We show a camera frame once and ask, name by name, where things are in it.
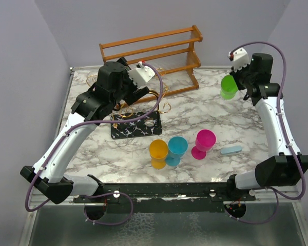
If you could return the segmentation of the green plastic wine glass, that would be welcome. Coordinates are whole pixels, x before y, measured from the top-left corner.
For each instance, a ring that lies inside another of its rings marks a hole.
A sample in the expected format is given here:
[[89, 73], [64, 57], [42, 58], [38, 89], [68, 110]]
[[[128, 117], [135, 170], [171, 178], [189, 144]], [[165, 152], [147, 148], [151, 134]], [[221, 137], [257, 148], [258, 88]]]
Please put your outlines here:
[[231, 75], [226, 75], [221, 80], [220, 95], [223, 99], [229, 100], [235, 97], [238, 92], [238, 87], [234, 78]]

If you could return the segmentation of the clear tall wine glass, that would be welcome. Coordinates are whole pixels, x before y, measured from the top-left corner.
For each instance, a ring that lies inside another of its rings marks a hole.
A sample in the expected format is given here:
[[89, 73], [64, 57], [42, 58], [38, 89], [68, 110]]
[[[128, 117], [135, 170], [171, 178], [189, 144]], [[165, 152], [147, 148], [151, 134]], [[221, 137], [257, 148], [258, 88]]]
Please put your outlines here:
[[91, 87], [98, 78], [98, 71], [90, 71], [86, 76], [86, 83], [89, 87]]

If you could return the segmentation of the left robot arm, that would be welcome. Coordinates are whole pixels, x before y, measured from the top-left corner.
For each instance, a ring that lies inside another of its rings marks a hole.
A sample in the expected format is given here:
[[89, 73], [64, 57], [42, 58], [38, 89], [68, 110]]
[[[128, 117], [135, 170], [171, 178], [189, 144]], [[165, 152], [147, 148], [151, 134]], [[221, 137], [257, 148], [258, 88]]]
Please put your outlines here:
[[90, 176], [71, 178], [65, 175], [71, 159], [84, 140], [100, 125], [122, 100], [129, 105], [149, 92], [145, 86], [155, 72], [143, 63], [132, 69], [125, 58], [108, 61], [98, 70], [97, 80], [77, 96], [65, 126], [47, 152], [33, 166], [22, 167], [20, 174], [33, 183], [55, 204], [70, 195], [85, 195], [90, 201], [102, 199], [103, 189]]

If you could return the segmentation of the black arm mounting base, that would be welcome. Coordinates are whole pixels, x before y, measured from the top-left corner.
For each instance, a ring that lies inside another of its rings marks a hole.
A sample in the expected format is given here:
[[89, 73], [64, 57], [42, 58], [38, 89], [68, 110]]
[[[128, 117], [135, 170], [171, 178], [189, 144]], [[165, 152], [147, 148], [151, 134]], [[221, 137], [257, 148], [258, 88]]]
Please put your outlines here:
[[254, 201], [249, 190], [227, 182], [105, 183], [92, 198], [79, 196], [74, 203], [93, 211], [127, 214], [212, 212], [222, 213], [224, 203]]

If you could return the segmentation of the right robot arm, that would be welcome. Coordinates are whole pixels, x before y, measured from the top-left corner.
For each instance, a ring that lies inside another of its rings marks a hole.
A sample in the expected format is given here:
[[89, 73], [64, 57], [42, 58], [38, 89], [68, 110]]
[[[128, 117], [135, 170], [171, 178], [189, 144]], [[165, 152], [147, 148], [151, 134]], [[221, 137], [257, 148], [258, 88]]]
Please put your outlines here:
[[273, 57], [254, 53], [249, 57], [244, 48], [229, 54], [233, 77], [239, 90], [246, 90], [263, 123], [268, 159], [255, 169], [235, 176], [235, 183], [225, 188], [230, 200], [238, 200], [244, 190], [268, 186], [294, 186], [300, 180], [299, 170], [308, 169], [308, 155], [302, 155], [291, 134], [284, 101], [278, 98], [280, 86], [271, 83]]

